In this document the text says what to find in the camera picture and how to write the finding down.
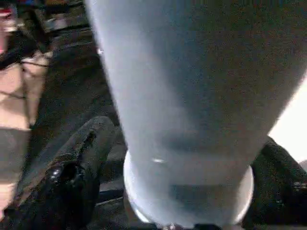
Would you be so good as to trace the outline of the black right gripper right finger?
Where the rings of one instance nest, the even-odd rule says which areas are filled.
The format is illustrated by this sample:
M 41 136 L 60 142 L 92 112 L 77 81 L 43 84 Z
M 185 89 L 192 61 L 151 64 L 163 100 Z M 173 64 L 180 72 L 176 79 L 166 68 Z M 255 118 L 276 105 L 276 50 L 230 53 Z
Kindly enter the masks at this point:
M 244 227 L 307 225 L 307 173 L 272 138 L 252 163 L 254 192 Z

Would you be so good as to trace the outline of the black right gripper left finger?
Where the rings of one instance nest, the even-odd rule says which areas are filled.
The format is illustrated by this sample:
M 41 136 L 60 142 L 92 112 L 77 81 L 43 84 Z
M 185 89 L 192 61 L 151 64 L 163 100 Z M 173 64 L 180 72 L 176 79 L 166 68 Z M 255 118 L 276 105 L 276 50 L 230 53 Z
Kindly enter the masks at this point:
M 115 126 L 97 116 L 33 161 L 14 196 L 16 230 L 78 230 L 91 219 Z

